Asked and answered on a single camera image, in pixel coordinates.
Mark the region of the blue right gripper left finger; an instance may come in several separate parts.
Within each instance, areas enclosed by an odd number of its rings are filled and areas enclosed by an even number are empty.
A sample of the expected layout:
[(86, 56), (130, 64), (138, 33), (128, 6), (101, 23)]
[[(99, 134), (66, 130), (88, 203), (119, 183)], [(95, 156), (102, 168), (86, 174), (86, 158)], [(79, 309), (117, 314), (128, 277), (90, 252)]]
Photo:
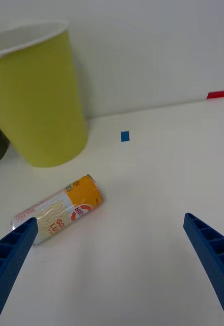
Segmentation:
[(0, 240), (0, 315), (37, 234), (32, 217)]

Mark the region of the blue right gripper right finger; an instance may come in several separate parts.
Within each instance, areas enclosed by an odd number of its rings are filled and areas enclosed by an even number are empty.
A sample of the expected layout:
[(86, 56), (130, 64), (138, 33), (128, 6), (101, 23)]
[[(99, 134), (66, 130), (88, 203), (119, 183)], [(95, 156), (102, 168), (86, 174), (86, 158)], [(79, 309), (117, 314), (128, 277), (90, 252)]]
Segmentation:
[(224, 311), (224, 236), (186, 213), (185, 230)]

